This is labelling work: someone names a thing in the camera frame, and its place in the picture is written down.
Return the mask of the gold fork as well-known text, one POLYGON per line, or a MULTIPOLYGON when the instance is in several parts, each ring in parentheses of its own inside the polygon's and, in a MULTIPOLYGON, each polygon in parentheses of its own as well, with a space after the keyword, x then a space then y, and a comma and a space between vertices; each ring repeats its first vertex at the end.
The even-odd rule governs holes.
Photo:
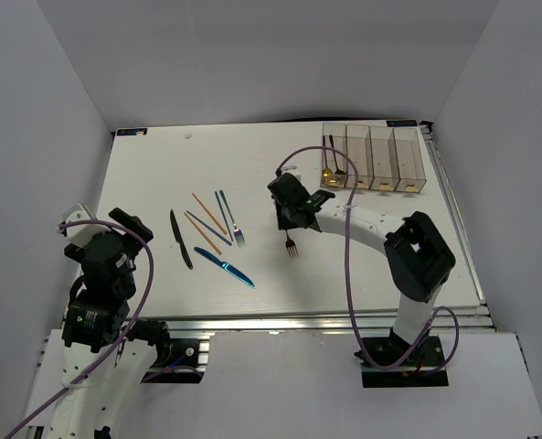
POLYGON ((291 238, 289 231, 285 231, 285 248, 289 256, 294 258, 298 256, 298 250, 295 241, 291 238))

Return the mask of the iridescent gold spoon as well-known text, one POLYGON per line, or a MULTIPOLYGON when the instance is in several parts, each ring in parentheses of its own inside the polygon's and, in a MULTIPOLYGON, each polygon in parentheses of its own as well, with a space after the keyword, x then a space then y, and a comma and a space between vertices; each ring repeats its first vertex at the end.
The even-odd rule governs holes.
POLYGON ((323 150, 323 154, 324 154, 324 168, 322 170, 322 184, 328 187, 332 184, 331 180, 333 176, 333 171, 328 166, 328 160, 327 160, 325 149, 323 150))

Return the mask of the black knife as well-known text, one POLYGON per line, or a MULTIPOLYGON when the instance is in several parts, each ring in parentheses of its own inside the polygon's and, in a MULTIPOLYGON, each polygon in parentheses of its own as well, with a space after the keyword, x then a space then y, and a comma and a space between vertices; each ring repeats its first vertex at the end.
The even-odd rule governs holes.
POLYGON ((175 217, 175 213, 174 213, 174 211, 172 209, 169 212, 169 219, 170 219, 170 223, 171 223, 172 232, 174 234, 175 241, 179 246, 183 261, 184 261, 186 267, 189 270, 193 270, 194 265, 193 265, 193 263, 192 263, 192 261, 190 259, 190 256, 189 256, 189 253, 187 251, 185 242, 183 240, 183 237, 182 237, 178 222, 177 222, 176 217, 175 217))

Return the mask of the black spoon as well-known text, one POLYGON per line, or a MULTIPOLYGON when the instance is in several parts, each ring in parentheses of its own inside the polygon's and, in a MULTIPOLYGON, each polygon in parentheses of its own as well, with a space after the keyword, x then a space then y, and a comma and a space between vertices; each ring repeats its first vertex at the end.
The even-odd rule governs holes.
POLYGON ((339 166, 339 163, 338 163, 338 155, 335 153, 335 142, 334 142, 334 137, 332 134, 329 134, 328 135, 328 139, 329 139, 329 143, 330 143, 330 146, 331 146, 331 149, 332 149, 332 155, 333 155, 333 158, 334 158, 334 162, 335 162, 335 173, 337 175, 345 175, 346 172, 340 168, 339 166))

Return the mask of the iridescent teal fork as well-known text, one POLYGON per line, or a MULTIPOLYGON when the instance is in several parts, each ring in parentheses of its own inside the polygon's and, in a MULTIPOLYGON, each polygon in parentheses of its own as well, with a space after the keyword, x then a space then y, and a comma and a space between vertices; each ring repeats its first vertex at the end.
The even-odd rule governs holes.
POLYGON ((245 240, 245 237, 244 237, 244 234, 242 232, 242 230, 239 228, 239 226, 237 225, 235 219, 234 219, 234 216, 231 212, 231 209, 230 209, 230 206, 228 204, 228 201, 227 201, 227 198, 226 198, 226 195, 224 193, 223 190, 220 190, 219 191, 219 195, 221 196, 221 200, 224 204, 224 207, 226 208, 227 212, 228 212, 228 215, 230 217, 230 223, 232 225, 232 229, 233 229, 233 236, 238 244, 239 247, 242 247, 246 244, 246 240, 245 240))

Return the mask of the blue knife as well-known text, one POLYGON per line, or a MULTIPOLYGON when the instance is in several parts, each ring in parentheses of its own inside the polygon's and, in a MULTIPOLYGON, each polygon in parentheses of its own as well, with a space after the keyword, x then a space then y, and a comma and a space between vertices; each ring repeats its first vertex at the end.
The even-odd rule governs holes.
POLYGON ((246 284, 250 288, 255 288, 255 283, 245 273, 243 273, 241 270, 236 268, 231 263, 221 261, 213 253, 211 253, 211 252, 209 252, 209 251, 207 251, 207 250, 205 250, 203 248, 200 248, 200 247, 195 247, 194 252, 201 255, 202 257, 204 257, 208 261, 214 263, 216 266, 218 266, 224 272, 231 274, 233 277, 240 280, 241 282, 243 282, 244 284, 246 284))

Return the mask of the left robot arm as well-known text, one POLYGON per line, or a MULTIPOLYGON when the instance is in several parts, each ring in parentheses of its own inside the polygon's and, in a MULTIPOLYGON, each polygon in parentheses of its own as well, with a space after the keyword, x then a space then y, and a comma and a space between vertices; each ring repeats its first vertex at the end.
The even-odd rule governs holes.
POLYGON ((48 438, 115 438, 152 366, 172 354, 166 323, 131 311, 135 259, 153 233, 119 208, 96 219, 84 205, 70 208, 58 230, 65 255, 80 265, 62 330, 62 391, 48 438))

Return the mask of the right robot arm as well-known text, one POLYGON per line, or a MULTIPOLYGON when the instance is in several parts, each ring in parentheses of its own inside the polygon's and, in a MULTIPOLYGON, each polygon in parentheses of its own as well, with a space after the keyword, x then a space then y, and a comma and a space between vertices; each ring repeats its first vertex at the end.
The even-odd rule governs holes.
POLYGON ((409 365, 424 352, 434 305, 456 259, 431 218, 420 211, 399 218, 356 207, 333 192, 313 194, 291 173, 268 185, 281 230, 311 229, 361 243, 384 255, 399 309, 389 333, 392 357, 409 365))

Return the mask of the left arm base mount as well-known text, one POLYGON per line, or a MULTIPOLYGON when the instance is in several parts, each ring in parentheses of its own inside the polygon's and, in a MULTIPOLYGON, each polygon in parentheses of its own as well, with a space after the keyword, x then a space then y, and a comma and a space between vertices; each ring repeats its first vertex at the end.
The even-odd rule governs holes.
POLYGON ((168 359, 159 358, 145 373, 147 384, 199 384, 207 366, 208 333, 170 332, 168 359))

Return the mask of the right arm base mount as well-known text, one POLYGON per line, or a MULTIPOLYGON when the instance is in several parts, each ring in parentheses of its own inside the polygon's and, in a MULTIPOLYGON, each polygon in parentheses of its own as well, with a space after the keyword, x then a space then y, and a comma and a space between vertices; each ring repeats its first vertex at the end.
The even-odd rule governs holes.
MULTIPOLYGON (((382 366, 398 360, 403 349, 388 337, 364 337, 363 342, 371 358, 382 366)), ((361 350, 355 353, 360 361, 362 385, 365 389, 407 389, 448 387, 449 379, 441 364, 445 360, 441 340, 429 336, 398 367, 381 370, 373 367, 361 350)))

